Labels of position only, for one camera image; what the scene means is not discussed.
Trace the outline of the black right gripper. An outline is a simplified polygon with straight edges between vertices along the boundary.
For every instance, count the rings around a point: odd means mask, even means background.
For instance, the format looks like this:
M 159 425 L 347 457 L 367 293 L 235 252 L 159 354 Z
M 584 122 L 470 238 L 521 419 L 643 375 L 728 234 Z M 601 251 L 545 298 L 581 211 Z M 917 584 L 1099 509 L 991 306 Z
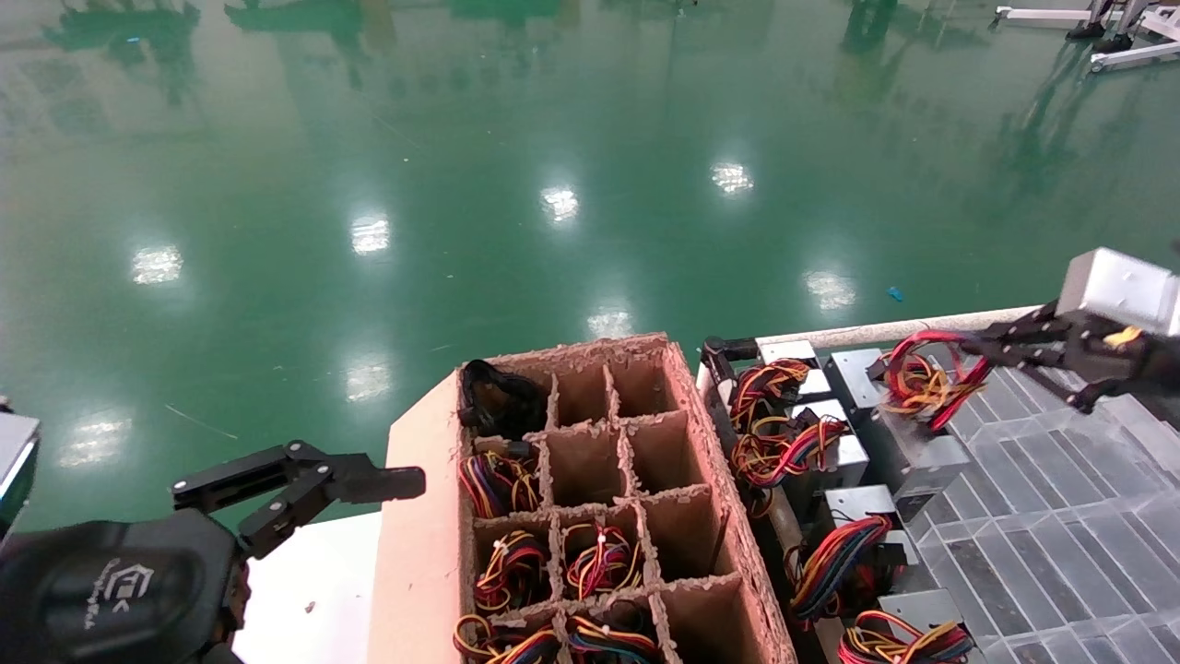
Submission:
M 1103 397 L 1176 392 L 1176 337 L 1082 310 L 1061 314 L 1056 302 L 964 331 L 958 348 L 1003 361 L 1080 413 L 1092 413 Z

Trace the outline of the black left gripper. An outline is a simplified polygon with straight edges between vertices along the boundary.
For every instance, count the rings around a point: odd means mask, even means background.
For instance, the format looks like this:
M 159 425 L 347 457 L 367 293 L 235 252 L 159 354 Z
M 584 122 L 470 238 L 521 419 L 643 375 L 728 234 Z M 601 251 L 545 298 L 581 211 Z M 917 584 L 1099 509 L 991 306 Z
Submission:
M 266 558 L 333 502 L 413 500 L 426 489 L 421 467 L 379 468 L 366 454 L 294 440 L 177 480 L 171 517 L 18 533 L 4 543 L 1 659 L 236 663 L 232 636 L 250 597 L 242 550 Z M 266 494 L 240 541 L 209 518 Z

